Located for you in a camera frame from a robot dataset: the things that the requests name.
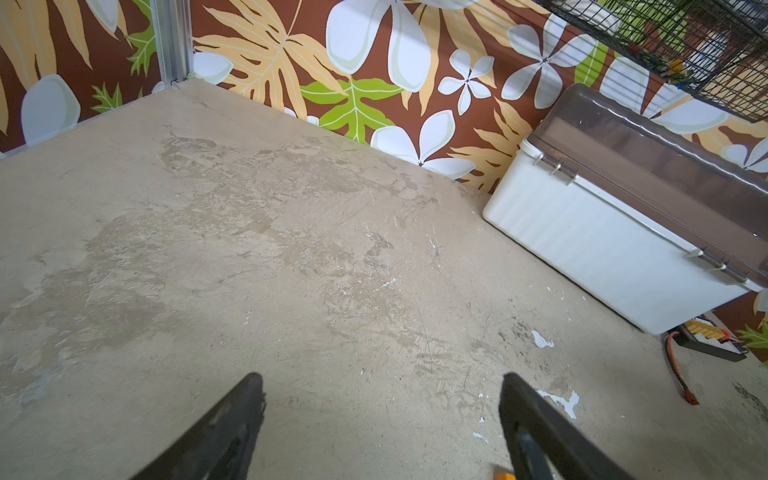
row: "black wire mesh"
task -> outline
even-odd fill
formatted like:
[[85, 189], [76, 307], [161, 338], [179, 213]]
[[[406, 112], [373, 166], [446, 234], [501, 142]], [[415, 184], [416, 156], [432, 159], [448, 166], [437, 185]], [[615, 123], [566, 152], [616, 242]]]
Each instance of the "black wire mesh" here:
[[768, 0], [535, 0], [665, 81], [768, 118]]

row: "green leaf pattern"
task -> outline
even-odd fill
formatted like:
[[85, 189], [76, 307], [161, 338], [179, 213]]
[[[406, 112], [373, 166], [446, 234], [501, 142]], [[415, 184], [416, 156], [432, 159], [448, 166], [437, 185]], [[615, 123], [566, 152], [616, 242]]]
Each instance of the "green leaf pattern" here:
[[618, 34], [640, 44], [646, 38], [646, 27], [653, 23], [661, 25], [659, 41], [683, 55], [686, 44], [688, 20], [686, 10], [676, 0], [647, 0], [625, 4], [622, 0], [598, 0], [600, 5], [621, 19]]
[[149, 0], [133, 0], [133, 3], [141, 10], [141, 13], [149, 20], [149, 26], [144, 31], [129, 34], [126, 39], [136, 48], [136, 52], [128, 57], [131, 61], [131, 74], [144, 72], [147, 76], [152, 54], [157, 52], [157, 42], [154, 37], [154, 26], [152, 25], [152, 10], [149, 6]]
[[101, 88], [92, 85], [96, 94], [93, 98], [99, 101], [99, 104], [95, 107], [91, 107], [91, 110], [96, 110], [98, 113], [103, 114], [105, 111], [114, 110], [115, 108], [123, 106], [123, 94], [120, 93], [120, 84], [114, 88], [114, 94], [109, 95], [107, 90], [107, 84], [103, 84]]
[[376, 101], [390, 98], [399, 94], [402, 88], [388, 84], [380, 78], [364, 80], [350, 78], [349, 81], [339, 81], [339, 83], [347, 96], [328, 89], [318, 81], [301, 88], [301, 95], [315, 104], [338, 104], [320, 118], [320, 127], [327, 130], [339, 130], [347, 126], [349, 128], [344, 135], [345, 137], [361, 144], [368, 144], [366, 127], [376, 130], [394, 125], [380, 110], [376, 110], [362, 100], [365, 98]]
[[587, 56], [579, 65], [576, 65], [574, 82], [591, 87], [598, 79], [598, 76], [600, 76], [600, 72], [603, 71], [603, 64], [605, 63], [607, 53], [608, 46], [598, 42], [589, 56]]
[[746, 326], [746, 330], [737, 330], [739, 336], [747, 341], [746, 346], [751, 349], [768, 349], [768, 323], [763, 322], [760, 331]]

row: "tropical wallpaper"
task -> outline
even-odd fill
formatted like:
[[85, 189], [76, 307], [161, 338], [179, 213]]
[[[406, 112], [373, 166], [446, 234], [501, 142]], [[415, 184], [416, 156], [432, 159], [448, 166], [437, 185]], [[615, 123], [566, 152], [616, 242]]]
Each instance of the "tropical wallpaper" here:
[[741, 167], [768, 123], [693, 100], [532, 0], [192, 0], [195, 74], [493, 192], [575, 82]]
[[713, 310], [768, 367], [768, 290], [749, 292]]
[[0, 2], [0, 157], [160, 82], [150, 0]]

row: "white storage bin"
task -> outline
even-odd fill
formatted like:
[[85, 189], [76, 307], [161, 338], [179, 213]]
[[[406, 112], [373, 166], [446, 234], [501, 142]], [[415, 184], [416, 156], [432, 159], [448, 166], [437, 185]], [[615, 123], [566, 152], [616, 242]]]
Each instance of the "white storage bin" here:
[[580, 84], [483, 217], [652, 334], [768, 286], [768, 183]]
[[583, 177], [553, 174], [523, 140], [483, 217], [624, 318], [654, 335], [762, 287]]

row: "brown translucent lid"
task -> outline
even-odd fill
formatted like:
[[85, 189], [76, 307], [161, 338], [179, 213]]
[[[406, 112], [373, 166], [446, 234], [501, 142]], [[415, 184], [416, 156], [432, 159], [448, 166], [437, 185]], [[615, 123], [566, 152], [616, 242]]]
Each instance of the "brown translucent lid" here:
[[582, 84], [563, 93], [528, 141], [563, 171], [702, 249], [713, 265], [768, 286], [768, 182], [761, 177]]

